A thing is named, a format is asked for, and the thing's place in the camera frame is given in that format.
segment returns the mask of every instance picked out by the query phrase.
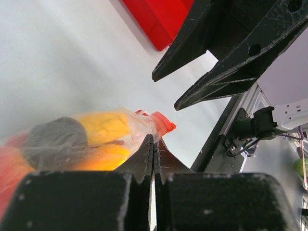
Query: red plastic tray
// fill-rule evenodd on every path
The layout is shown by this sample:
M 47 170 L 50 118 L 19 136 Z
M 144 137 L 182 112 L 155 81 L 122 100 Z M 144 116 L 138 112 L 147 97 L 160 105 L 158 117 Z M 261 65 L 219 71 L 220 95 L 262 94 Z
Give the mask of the red plastic tray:
M 162 51 L 177 36 L 194 0 L 122 0 L 146 35 Z

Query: clear plastic wrap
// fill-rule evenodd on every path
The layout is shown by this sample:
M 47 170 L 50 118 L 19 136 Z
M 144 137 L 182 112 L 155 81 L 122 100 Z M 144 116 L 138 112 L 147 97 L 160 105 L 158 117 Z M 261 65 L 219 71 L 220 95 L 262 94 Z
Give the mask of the clear plastic wrap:
M 0 219 L 19 181 L 35 170 L 114 170 L 147 134 L 175 129 L 161 113 L 120 109 L 61 117 L 7 139 L 0 148 Z

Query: transparent plastic bag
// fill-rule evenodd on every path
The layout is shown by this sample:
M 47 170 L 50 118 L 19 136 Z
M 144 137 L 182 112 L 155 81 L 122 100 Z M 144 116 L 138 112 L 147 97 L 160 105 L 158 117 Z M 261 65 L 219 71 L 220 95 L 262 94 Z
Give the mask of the transparent plastic bag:
M 152 134 L 175 129 L 161 113 L 120 109 L 61 117 L 7 139 L 0 148 L 0 218 L 19 181 L 35 170 L 114 170 Z

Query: screw hole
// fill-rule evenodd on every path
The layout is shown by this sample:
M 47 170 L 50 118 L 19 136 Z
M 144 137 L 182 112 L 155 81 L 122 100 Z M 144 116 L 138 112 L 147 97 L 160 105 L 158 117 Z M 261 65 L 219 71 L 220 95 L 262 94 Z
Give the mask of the screw hole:
M 291 0 L 288 5 L 288 10 L 291 13 L 298 11 L 303 5 L 302 0 Z
M 257 55 L 257 54 L 259 54 L 260 52 L 261 52 L 261 49 L 262 49 L 262 47 L 261 47 L 261 45 L 260 44 L 254 44 L 254 45 L 252 45 L 250 48 L 249 48 L 249 50 L 248 50 L 248 54 L 250 55 L 250 56 L 255 56 L 255 55 Z

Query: green object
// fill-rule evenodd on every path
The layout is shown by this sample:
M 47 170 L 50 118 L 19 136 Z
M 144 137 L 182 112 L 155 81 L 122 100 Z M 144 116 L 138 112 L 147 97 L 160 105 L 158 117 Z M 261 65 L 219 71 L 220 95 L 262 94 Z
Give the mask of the green object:
M 305 159 L 305 166 L 306 166 L 306 174 L 308 175 L 308 160 L 307 159 Z M 304 176 L 303 159 L 302 158 L 295 161 L 294 169 L 296 170 L 298 175 L 300 175 L 301 177 Z

